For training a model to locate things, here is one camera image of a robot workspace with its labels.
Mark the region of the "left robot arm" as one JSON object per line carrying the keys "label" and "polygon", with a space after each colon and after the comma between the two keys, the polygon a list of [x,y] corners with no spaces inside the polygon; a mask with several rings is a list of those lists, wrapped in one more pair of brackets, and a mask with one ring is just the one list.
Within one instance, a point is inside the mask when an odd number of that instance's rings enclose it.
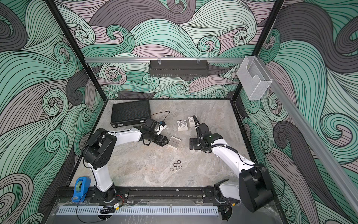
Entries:
{"label": "left robot arm", "polygon": [[93,133],[81,155],[84,166],[90,168],[94,175],[96,193],[104,203],[112,202],[116,194],[115,184],[107,166],[114,148],[130,142],[142,142],[146,146],[154,143],[163,147],[169,143],[168,138],[161,134],[166,127],[164,121],[148,118],[143,124],[128,130],[114,132],[99,128]]}

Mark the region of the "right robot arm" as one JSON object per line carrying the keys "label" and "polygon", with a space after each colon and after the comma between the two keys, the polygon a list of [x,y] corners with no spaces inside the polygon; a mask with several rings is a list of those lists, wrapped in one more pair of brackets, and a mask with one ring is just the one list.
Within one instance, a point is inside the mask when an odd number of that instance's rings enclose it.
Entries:
{"label": "right robot arm", "polygon": [[193,116],[196,138],[190,139],[190,149],[206,154],[213,153],[222,159],[235,173],[238,180],[222,180],[214,185],[214,196],[218,203],[233,204],[242,202],[255,212],[274,200],[273,183],[269,171],[262,164],[242,156],[238,150],[228,145],[218,133],[211,133],[205,123]]}

